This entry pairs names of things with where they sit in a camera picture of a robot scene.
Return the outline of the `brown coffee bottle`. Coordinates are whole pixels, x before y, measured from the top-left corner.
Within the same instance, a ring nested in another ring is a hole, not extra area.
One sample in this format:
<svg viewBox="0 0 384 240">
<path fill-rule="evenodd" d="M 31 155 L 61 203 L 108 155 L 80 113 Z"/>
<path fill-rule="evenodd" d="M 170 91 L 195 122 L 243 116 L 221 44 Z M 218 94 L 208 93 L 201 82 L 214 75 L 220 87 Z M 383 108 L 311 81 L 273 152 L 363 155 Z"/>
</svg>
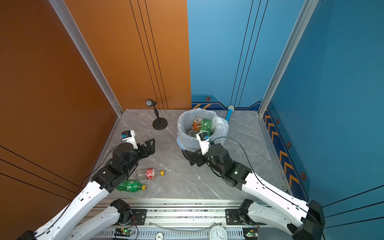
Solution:
<svg viewBox="0 0 384 240">
<path fill-rule="evenodd" d="M 197 132 L 200 131 L 203 120 L 204 119 L 202 117 L 195 117 L 192 125 L 192 130 Z"/>
</svg>

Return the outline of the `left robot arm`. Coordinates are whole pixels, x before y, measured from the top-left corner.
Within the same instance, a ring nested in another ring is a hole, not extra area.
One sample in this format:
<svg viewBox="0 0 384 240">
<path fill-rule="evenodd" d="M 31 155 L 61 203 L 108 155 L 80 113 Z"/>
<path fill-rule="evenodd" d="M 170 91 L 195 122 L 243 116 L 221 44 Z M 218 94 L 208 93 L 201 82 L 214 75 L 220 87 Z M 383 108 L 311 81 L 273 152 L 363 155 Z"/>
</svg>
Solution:
<svg viewBox="0 0 384 240">
<path fill-rule="evenodd" d="M 134 172 L 140 160 L 155 153 L 155 139 L 134 146 L 131 141 L 119 144 L 111 161 L 95 173 L 83 190 L 55 217 L 36 231 L 26 231 L 21 240 L 89 240 L 113 224 L 132 221 L 131 206 L 114 200 L 110 206 L 90 220 L 79 222 L 93 207 L 107 197 Z"/>
</svg>

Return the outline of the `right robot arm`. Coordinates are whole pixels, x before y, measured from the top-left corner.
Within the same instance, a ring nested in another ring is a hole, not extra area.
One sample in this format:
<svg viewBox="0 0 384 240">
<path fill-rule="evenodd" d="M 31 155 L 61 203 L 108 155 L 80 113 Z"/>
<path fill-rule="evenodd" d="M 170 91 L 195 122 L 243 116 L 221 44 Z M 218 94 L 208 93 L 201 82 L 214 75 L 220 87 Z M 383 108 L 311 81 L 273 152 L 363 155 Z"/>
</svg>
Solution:
<svg viewBox="0 0 384 240">
<path fill-rule="evenodd" d="M 210 169 L 226 184 L 252 195 L 267 204 L 266 207 L 252 200 L 244 200 L 238 209 L 242 223 L 262 223 L 289 234 L 294 240 L 324 239 L 325 217 L 322 206 L 295 198 L 259 177 L 253 170 L 232 160 L 221 144 L 208 150 L 183 151 L 190 165 Z"/>
</svg>

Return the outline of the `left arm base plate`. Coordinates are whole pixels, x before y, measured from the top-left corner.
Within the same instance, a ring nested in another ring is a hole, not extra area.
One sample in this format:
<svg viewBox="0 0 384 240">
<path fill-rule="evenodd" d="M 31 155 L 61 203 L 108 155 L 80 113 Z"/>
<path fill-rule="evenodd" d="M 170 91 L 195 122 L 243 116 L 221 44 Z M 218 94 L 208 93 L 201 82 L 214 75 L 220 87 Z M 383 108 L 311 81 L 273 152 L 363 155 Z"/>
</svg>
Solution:
<svg viewBox="0 0 384 240">
<path fill-rule="evenodd" d="M 147 210 L 146 209 L 133 209 L 129 214 L 119 217 L 118 221 L 112 226 L 143 226 L 146 222 Z"/>
</svg>

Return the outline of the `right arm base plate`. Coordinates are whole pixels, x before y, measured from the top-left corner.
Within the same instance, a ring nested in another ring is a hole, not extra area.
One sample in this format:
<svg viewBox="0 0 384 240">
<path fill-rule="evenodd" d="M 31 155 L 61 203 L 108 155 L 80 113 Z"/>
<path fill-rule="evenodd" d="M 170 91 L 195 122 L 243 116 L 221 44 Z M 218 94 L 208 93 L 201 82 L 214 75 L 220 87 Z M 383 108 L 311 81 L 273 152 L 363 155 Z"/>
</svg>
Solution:
<svg viewBox="0 0 384 240">
<path fill-rule="evenodd" d="M 252 225 L 253 222 L 250 219 L 241 217 L 238 209 L 226 209 L 226 224 L 229 226 L 237 225 Z"/>
</svg>

